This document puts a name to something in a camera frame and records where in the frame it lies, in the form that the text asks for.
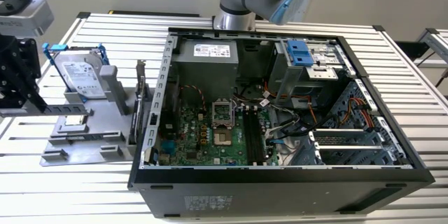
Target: cable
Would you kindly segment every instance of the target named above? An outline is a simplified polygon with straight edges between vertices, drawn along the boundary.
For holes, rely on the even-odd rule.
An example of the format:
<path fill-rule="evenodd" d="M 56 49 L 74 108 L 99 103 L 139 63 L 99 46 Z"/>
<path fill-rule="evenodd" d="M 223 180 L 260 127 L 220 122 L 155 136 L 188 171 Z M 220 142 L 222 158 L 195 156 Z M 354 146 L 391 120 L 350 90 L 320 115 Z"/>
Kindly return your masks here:
<path fill-rule="evenodd" d="M 296 149 L 295 149 L 295 151 L 292 151 L 292 152 L 291 152 L 291 153 L 290 153 L 290 154 L 286 156 L 286 158 L 282 160 L 282 165 L 286 165 L 286 166 L 287 166 L 287 165 L 290 165 L 290 164 L 291 164 L 291 161 L 292 161 L 292 160 L 290 161 L 290 163 L 288 163 L 288 164 L 286 164 L 286 160 L 288 159 L 288 157 L 290 157 L 290 156 L 291 156 L 294 153 L 296 153 L 296 152 L 298 152 L 298 150 L 299 150 L 299 149 L 296 148 Z"/>
<path fill-rule="evenodd" d="M 272 135 L 274 132 L 280 131 L 280 130 L 284 129 L 286 127 L 294 126 L 294 125 L 299 122 L 299 120 L 300 120 L 300 118 L 298 118 L 296 120 L 290 119 L 290 120 L 287 120 L 286 122 L 283 122 L 283 123 L 280 124 L 280 126 L 268 129 L 268 130 L 266 131 L 264 137 L 266 137 L 267 139 L 272 138 L 272 137 L 274 137 L 274 135 Z"/>
<path fill-rule="evenodd" d="M 442 82 L 443 82 L 443 77 L 439 79 L 438 83 L 436 83 L 436 88 L 440 86 Z"/>
<path fill-rule="evenodd" d="M 250 83 L 248 84 L 243 84 L 242 86 L 243 86 L 243 90 L 242 90 L 242 92 L 240 92 L 240 96 L 243 96 L 243 94 L 244 94 L 244 92 L 246 92 L 246 90 L 247 90 L 247 88 L 248 87 L 251 87 L 254 84 L 256 84 L 258 82 L 260 82 L 260 80 L 252 80 L 252 81 L 250 81 Z"/>
<path fill-rule="evenodd" d="M 366 101 L 362 99 L 362 98 L 356 98 L 356 100 L 360 101 L 360 103 L 363 103 L 364 105 L 367 105 Z M 366 122 L 368 124 L 370 127 L 375 127 L 375 123 L 374 123 L 374 120 L 372 120 L 372 117 L 370 115 L 370 113 L 367 112 L 367 110 L 362 110 L 362 114 L 364 116 L 364 119 L 366 119 Z"/>
<path fill-rule="evenodd" d="M 316 123 L 311 128 L 308 128 L 307 130 L 302 131 L 302 132 L 290 132 L 288 134 L 286 134 L 284 136 L 279 137 L 278 139 L 284 139 L 290 136 L 306 136 L 308 135 L 308 132 L 312 131 L 314 129 L 319 128 L 323 126 L 324 123 L 327 123 L 327 121 L 334 118 L 332 114 L 328 114 L 324 119 Z"/>
<path fill-rule="evenodd" d="M 204 99 L 203 91 L 196 86 L 194 86 L 194 85 L 184 85 L 184 86 L 180 87 L 180 90 L 183 90 L 184 88 L 192 88 L 192 89 L 198 90 L 199 95 L 202 96 L 202 100 L 203 100 L 203 109 L 204 109 L 204 111 L 207 111 L 206 110 L 206 99 Z"/>
<path fill-rule="evenodd" d="M 260 102 L 260 101 L 264 100 L 263 98 L 255 98 L 255 99 L 246 98 L 244 96 L 239 95 L 238 93 L 234 93 L 234 98 L 238 99 L 242 102 Z"/>
<path fill-rule="evenodd" d="M 362 98 L 354 98 L 354 97 L 350 98 L 350 100 L 348 100 L 347 114 L 346 114 L 346 116 L 344 116 L 344 119 L 343 119 L 340 125 L 343 125 L 343 124 L 347 122 L 348 118 L 351 118 L 351 117 L 350 117 L 350 114 L 351 114 L 351 112 L 352 112 L 352 101 L 356 102 L 356 105 L 362 105 L 362 104 L 366 105 L 366 101 L 364 101 Z M 368 126 L 368 127 L 375 127 L 374 121 L 372 121 L 372 119 L 371 119 L 371 117 L 370 117 L 367 111 L 366 111 L 366 110 L 360 110 L 360 113 L 362 113 L 362 116 L 364 117 L 367 126 Z"/>
<path fill-rule="evenodd" d="M 432 52 L 428 56 L 427 56 L 427 58 L 424 58 L 422 61 L 420 61 L 420 63 L 416 65 L 418 67 L 422 65 L 422 63 L 423 62 L 426 62 L 426 60 L 435 54 L 436 52 Z"/>
<path fill-rule="evenodd" d="M 274 96 L 274 98 L 278 97 L 276 93 L 271 93 L 271 91 L 268 90 L 268 83 L 267 82 L 264 82 L 264 90 L 270 93 L 271 96 Z M 315 111 L 314 111 L 314 107 L 312 107 L 312 103 L 311 103 L 311 96 L 310 95 L 306 95 L 306 96 L 292 95 L 291 97 L 308 99 L 310 112 L 311 112 L 311 115 L 314 117 L 315 123 L 318 123 L 316 116 L 315 116 Z"/>

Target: aluminum extrusion table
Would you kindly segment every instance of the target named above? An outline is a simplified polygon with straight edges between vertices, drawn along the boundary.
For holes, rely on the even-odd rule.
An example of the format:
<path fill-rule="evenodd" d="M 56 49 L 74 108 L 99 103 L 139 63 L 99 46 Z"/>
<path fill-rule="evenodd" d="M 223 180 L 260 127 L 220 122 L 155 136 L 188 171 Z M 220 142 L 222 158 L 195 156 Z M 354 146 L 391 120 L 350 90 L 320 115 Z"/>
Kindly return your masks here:
<path fill-rule="evenodd" d="M 136 84 L 136 60 L 147 60 L 147 82 L 154 86 L 167 28 L 211 26 L 210 18 L 91 14 L 75 20 L 62 43 L 96 46 L 102 42 L 127 87 Z M 258 22 L 256 29 L 266 33 L 346 37 L 436 182 L 366 216 L 207 218 L 179 222 L 448 223 L 448 102 L 388 34 L 372 26 L 308 23 L 279 27 Z M 64 102 L 63 81 L 48 63 L 39 86 L 48 103 Z M 140 194 L 127 189 L 131 162 L 40 167 L 40 154 L 56 119 L 6 119 L 0 125 L 0 217 L 11 217 L 0 222 L 164 222 L 151 215 Z"/>

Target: white sticker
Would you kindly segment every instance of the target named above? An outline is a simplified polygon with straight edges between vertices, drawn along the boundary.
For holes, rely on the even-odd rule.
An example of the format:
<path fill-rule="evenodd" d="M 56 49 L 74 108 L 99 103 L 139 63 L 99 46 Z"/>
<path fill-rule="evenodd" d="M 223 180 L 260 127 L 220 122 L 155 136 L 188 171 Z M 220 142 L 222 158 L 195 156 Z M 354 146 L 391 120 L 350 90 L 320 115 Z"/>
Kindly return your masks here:
<path fill-rule="evenodd" d="M 195 56 L 200 57 L 231 57 L 231 46 L 230 45 L 195 45 Z"/>
<path fill-rule="evenodd" d="M 92 65 L 86 62 L 67 61 L 63 63 L 70 82 L 79 94 L 87 98 L 104 97 L 104 91 Z"/>
<path fill-rule="evenodd" d="M 4 109 L 4 110 L 0 110 L 0 113 L 2 114 L 10 114 L 10 113 L 27 113 L 27 110 L 26 109 Z"/>
<path fill-rule="evenodd" d="M 271 95 L 271 93 L 268 92 L 268 90 L 266 90 L 266 92 L 263 93 L 264 98 L 268 98 L 270 95 Z"/>
<path fill-rule="evenodd" d="M 83 136 L 68 136 L 67 140 L 84 140 L 86 138 Z"/>
<path fill-rule="evenodd" d="M 315 61 L 322 61 L 322 60 L 327 60 L 327 57 L 324 55 L 314 55 L 314 59 Z"/>
<path fill-rule="evenodd" d="M 270 104 L 270 100 L 268 100 L 268 99 L 264 99 L 264 100 L 260 102 L 262 107 L 267 106 L 268 104 Z"/>

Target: black wire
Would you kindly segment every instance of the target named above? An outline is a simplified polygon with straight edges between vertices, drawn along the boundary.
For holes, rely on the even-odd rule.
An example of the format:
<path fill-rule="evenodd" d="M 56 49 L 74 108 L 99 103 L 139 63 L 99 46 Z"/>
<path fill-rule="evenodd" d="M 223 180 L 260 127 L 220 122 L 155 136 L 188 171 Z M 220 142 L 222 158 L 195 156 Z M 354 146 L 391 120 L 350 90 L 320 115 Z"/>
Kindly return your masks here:
<path fill-rule="evenodd" d="M 251 87 L 254 84 L 258 84 L 259 82 L 260 82 L 259 80 L 254 80 L 254 81 L 250 81 L 248 84 L 242 85 L 242 86 L 243 86 L 243 90 L 242 90 L 240 96 L 243 96 L 243 94 L 244 94 L 247 88 Z"/>
<path fill-rule="evenodd" d="M 235 97 L 242 99 L 243 102 L 255 102 L 255 103 L 259 103 L 260 101 L 256 100 L 256 99 L 250 99 L 250 98 L 246 98 L 244 96 L 239 95 L 238 93 L 234 93 Z"/>
<path fill-rule="evenodd" d="M 439 79 L 438 83 L 436 83 L 436 88 L 440 86 L 442 82 L 443 82 L 443 77 Z"/>
<path fill-rule="evenodd" d="M 420 61 L 420 63 L 416 65 L 418 67 L 422 65 L 423 62 L 426 62 L 426 60 L 435 54 L 436 52 L 432 52 L 427 58 L 423 59 L 423 61 Z"/>
<path fill-rule="evenodd" d="M 284 139 L 284 138 L 287 138 L 287 137 L 290 137 L 290 136 L 306 136 L 306 135 L 308 135 L 308 132 L 310 132 L 310 131 L 312 131 L 314 129 L 322 127 L 323 124 L 327 123 L 327 121 L 328 121 L 330 119 L 332 119 L 332 118 L 334 118 L 334 115 L 332 115 L 332 114 L 328 114 L 328 115 L 326 116 L 326 118 L 324 118 L 319 123 L 316 123 L 311 128 L 308 128 L 307 130 L 304 130 L 304 131 L 302 131 L 302 132 L 291 132 L 291 133 L 286 134 L 284 136 L 278 137 L 276 139 Z"/>

